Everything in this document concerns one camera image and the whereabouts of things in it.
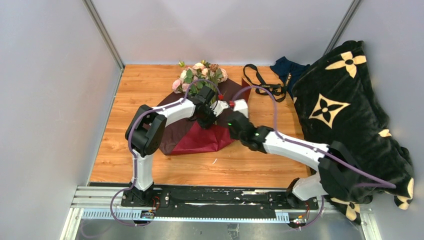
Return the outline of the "dark red wrapping paper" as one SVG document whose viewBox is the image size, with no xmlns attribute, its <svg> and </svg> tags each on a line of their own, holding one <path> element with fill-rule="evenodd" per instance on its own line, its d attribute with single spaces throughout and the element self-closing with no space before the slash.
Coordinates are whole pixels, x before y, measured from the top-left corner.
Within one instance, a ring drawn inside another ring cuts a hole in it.
<svg viewBox="0 0 424 240">
<path fill-rule="evenodd" d="M 248 85 L 244 79 L 241 84 L 228 79 L 219 83 L 218 88 L 223 94 L 223 100 L 229 102 L 239 90 Z M 183 96 L 183 93 L 171 93 L 158 106 L 170 104 Z M 207 129 L 201 128 L 196 120 L 188 118 L 169 124 L 164 130 L 159 150 L 169 156 L 211 153 L 225 148 L 234 142 L 227 127 L 227 118 L 231 112 L 232 109 L 225 109 L 218 116 L 216 124 Z"/>
</svg>

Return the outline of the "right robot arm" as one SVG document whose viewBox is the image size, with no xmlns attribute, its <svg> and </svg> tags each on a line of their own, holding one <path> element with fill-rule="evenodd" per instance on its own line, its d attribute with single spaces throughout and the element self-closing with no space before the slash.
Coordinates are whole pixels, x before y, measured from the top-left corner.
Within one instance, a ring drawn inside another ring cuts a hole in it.
<svg viewBox="0 0 424 240">
<path fill-rule="evenodd" d="M 306 178 L 296 178 L 285 191 L 286 204 L 298 209 L 305 201 L 328 196 L 341 203 L 359 203 L 356 184 L 360 178 L 358 164 L 349 150 L 338 141 L 330 145 L 290 137 L 268 126 L 255 127 L 243 113 L 229 115 L 230 137 L 251 151 L 290 158 L 315 170 Z"/>
</svg>

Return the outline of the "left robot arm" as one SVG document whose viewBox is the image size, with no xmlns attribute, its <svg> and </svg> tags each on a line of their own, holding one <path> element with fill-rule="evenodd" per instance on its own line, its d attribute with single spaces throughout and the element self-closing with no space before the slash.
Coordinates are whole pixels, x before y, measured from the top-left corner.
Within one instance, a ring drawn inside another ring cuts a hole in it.
<svg viewBox="0 0 424 240">
<path fill-rule="evenodd" d="M 156 107 L 144 104 L 138 108 L 125 133 L 133 161 L 130 187 L 125 190 L 125 196 L 132 195 L 142 207 L 152 203 L 153 155 L 162 142 L 165 128 L 191 117 L 196 117 L 202 127 L 210 127 L 226 105 L 220 94 L 211 102 L 215 96 L 214 90 L 204 86 L 199 93 L 185 95 L 171 103 Z"/>
</svg>

